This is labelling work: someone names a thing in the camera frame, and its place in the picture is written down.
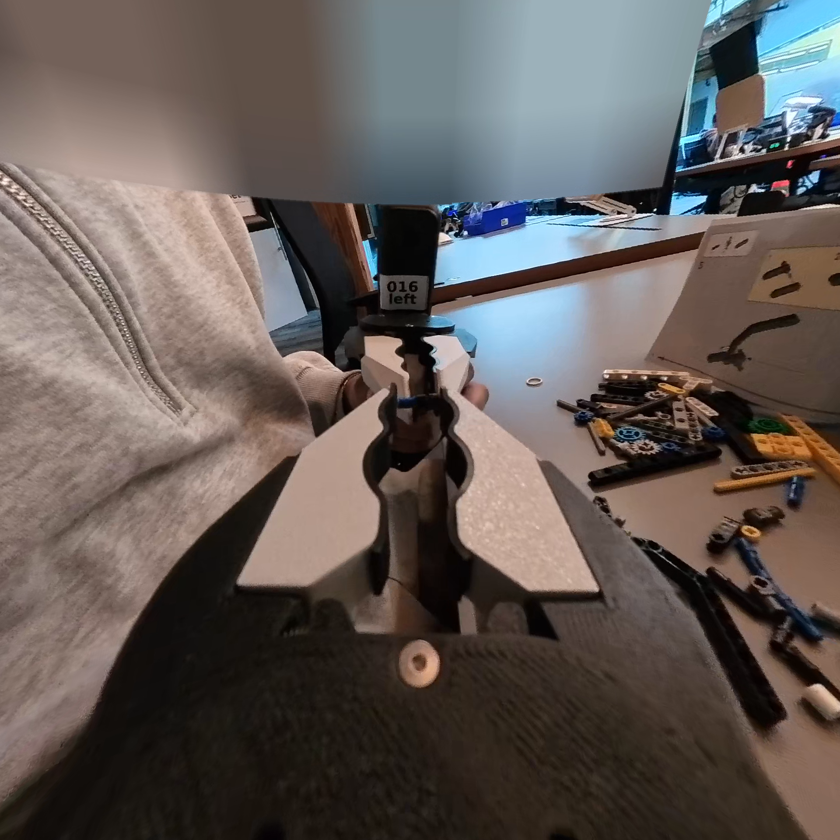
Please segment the person's left hand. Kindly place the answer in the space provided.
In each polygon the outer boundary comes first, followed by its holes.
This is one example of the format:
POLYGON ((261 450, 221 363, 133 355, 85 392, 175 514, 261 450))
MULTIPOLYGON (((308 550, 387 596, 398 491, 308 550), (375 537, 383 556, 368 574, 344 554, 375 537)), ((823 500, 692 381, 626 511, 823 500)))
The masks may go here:
MULTIPOLYGON (((489 401, 487 387, 475 381, 475 367, 471 364, 467 371, 465 386, 461 391, 462 396, 474 406, 483 410, 489 401)), ((341 407, 343 413, 350 413, 359 407, 372 395, 371 389, 364 382, 360 371, 353 371, 343 382, 341 390, 341 407)))

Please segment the grey desk with wooden edge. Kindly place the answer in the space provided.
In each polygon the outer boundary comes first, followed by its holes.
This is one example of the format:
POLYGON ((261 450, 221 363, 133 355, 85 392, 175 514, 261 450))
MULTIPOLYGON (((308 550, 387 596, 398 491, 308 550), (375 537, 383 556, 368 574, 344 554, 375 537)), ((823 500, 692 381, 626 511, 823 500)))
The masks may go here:
POLYGON ((645 217, 595 227, 549 220, 438 250, 435 306, 695 250, 714 216, 645 217))

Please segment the yellow lego axle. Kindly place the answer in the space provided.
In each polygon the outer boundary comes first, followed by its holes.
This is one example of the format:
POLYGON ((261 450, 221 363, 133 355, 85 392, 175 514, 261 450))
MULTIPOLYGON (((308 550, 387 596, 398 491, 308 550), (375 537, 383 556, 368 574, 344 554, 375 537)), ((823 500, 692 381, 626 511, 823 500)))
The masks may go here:
POLYGON ((712 491, 718 495, 722 495, 730 492, 777 485, 793 478, 811 479, 814 477, 816 477, 816 470, 811 467, 771 471, 717 481, 712 485, 712 491))

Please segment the yellow lego plate assembly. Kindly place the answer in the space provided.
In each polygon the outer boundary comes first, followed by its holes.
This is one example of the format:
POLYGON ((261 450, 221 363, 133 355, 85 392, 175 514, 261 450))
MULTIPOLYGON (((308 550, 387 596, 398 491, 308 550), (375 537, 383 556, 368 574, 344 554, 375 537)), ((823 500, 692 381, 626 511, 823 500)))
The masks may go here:
POLYGON ((816 465, 839 484, 839 451, 829 440, 796 415, 771 415, 791 427, 791 436, 753 435, 753 446, 762 457, 774 460, 796 459, 816 465))

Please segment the grey lego beam with blue pin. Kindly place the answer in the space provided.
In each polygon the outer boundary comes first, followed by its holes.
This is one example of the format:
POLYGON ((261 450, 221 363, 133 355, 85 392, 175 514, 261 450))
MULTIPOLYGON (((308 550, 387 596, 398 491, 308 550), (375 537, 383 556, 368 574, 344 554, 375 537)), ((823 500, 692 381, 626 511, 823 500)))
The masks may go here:
POLYGON ((439 416, 427 398, 434 385, 434 375, 428 357, 418 352, 406 352, 403 369, 408 373, 407 398, 409 407, 398 408, 391 437, 392 467, 403 473, 417 467, 441 440, 439 416))

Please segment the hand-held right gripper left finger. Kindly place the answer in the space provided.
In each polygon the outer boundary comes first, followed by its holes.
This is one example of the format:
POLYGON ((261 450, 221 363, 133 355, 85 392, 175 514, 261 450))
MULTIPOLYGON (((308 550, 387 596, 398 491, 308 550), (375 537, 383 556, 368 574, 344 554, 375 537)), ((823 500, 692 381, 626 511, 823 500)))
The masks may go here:
POLYGON ((418 474, 391 470, 396 397, 378 391, 302 450, 239 590, 338 602, 363 633, 422 630, 418 474))

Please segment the wooden post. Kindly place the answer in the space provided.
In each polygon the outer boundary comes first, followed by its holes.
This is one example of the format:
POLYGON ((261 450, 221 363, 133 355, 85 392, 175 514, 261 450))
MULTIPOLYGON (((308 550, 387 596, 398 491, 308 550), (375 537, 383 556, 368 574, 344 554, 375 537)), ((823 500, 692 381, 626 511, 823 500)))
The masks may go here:
POLYGON ((364 238, 352 203, 311 203, 332 242, 338 247, 357 296, 375 290, 374 277, 364 249, 364 238))

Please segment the long black bent lego beam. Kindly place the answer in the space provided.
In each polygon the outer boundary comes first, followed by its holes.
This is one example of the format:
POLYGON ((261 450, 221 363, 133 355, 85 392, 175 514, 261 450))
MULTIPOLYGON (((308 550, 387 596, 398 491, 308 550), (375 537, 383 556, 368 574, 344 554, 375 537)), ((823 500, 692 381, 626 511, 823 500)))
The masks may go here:
POLYGON ((659 543, 632 537, 654 566, 686 597, 745 714, 771 729, 787 711, 708 577, 659 543))

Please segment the dark office chair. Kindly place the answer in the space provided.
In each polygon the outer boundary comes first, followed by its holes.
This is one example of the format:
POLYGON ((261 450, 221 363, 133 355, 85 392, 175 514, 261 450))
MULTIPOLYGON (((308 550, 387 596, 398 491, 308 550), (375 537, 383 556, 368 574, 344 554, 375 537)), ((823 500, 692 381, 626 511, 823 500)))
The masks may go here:
POLYGON ((314 205, 270 198, 266 202, 313 288, 321 312, 323 354, 336 363, 336 350, 343 348, 346 333, 358 322, 350 269, 314 205))

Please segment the black lego connector yellow bush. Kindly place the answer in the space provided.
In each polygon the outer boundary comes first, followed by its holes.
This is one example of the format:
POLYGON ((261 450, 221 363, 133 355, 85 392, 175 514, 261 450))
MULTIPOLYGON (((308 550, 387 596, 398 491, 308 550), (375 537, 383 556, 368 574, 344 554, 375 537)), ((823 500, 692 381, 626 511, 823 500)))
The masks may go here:
POLYGON ((761 540, 767 529, 780 524, 785 516, 780 507, 767 506, 747 508, 740 518, 724 517, 708 535, 707 551, 720 554, 729 548, 736 538, 756 543, 761 540))

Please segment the blue storage bin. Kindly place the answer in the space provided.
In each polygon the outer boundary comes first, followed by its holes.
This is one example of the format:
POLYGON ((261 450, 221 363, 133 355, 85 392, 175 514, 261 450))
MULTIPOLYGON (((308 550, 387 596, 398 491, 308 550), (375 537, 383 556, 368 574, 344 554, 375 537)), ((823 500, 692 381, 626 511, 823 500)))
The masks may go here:
POLYGON ((483 237, 525 225, 529 206, 528 201, 475 204, 463 220, 462 235, 483 237))

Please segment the far wooden desk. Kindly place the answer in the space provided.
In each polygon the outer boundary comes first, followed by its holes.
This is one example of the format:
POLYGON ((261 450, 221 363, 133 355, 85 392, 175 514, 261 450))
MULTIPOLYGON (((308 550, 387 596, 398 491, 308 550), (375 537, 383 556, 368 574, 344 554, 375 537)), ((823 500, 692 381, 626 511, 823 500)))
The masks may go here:
POLYGON ((675 178, 676 180, 681 178, 697 179, 720 172, 733 172, 744 167, 769 165, 777 161, 782 162, 784 165, 787 165, 789 161, 806 160, 810 162, 818 160, 824 155, 837 153, 838 149, 839 132, 834 132, 830 133, 824 140, 803 143, 792 149, 755 154, 739 154, 727 159, 678 169, 675 173, 675 178))

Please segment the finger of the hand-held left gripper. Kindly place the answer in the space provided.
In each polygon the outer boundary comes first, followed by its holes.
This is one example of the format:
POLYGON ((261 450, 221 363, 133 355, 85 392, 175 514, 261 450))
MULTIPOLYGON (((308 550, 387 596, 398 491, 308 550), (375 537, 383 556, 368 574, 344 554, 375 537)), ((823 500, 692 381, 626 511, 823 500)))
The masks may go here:
POLYGON ((405 368, 402 349, 403 342, 397 337, 383 334, 364 336, 361 372, 371 394, 394 387, 398 398, 412 396, 410 374, 405 368))
POLYGON ((434 334, 420 339, 420 395, 433 396, 441 389, 461 393, 471 370, 471 358, 454 334, 434 334))

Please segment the black post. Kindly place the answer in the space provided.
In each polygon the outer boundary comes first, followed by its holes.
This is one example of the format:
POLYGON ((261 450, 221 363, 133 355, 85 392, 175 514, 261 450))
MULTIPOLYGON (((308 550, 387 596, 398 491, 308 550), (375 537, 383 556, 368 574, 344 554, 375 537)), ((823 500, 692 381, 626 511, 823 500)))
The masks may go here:
POLYGON ((671 206, 673 202, 673 194, 676 184, 677 163, 679 158, 679 149, 681 138, 686 123, 686 112, 690 109, 690 97, 694 81, 689 79, 686 87, 686 93, 680 106, 679 117, 675 128, 674 138, 671 144, 670 153, 668 155, 668 162, 665 170, 665 177, 663 184, 658 190, 657 204, 655 214, 659 216, 668 216, 671 214, 671 206))

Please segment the person's left forearm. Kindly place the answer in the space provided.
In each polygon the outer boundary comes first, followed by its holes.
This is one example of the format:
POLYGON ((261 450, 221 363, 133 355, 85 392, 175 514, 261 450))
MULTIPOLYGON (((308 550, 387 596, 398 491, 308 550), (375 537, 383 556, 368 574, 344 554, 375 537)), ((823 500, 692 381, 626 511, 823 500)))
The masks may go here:
POLYGON ((313 351, 289 353, 283 360, 307 404, 318 437, 349 412, 348 388, 355 374, 342 371, 313 351))

